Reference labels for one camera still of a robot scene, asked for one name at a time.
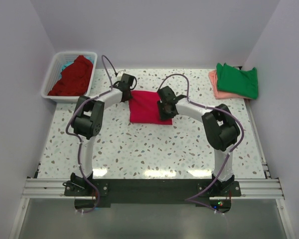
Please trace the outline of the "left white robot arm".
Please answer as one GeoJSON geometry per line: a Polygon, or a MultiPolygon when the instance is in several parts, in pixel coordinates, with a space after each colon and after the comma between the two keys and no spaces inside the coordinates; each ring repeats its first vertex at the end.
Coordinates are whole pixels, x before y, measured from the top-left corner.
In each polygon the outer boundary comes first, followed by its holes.
{"type": "Polygon", "coordinates": [[[66,133],[79,140],[77,163],[70,180],[64,183],[66,196],[98,197],[96,183],[93,182],[93,147],[100,133],[104,110],[112,105],[132,98],[131,91],[136,87],[136,77],[119,73],[112,88],[99,95],[80,96],[75,111],[66,127],[66,133]]]}

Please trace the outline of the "pink red t-shirt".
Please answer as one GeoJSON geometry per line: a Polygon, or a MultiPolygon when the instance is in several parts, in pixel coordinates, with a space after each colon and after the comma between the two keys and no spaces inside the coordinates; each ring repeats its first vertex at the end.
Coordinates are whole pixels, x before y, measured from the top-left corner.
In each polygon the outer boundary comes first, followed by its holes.
{"type": "Polygon", "coordinates": [[[131,94],[130,123],[172,125],[172,119],[160,119],[157,106],[160,97],[157,92],[133,90],[131,94]]]}

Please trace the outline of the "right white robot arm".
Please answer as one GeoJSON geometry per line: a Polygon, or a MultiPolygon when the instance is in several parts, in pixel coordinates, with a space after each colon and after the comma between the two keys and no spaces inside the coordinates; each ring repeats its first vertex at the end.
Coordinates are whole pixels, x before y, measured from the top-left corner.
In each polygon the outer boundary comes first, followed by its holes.
{"type": "Polygon", "coordinates": [[[241,123],[225,104],[216,107],[203,106],[190,101],[185,95],[176,96],[168,86],[159,89],[157,93],[159,95],[157,106],[161,120],[182,115],[201,122],[207,141],[214,149],[212,181],[201,192],[187,200],[193,200],[210,190],[216,195],[224,195],[234,182],[233,151],[244,138],[241,123]]]}

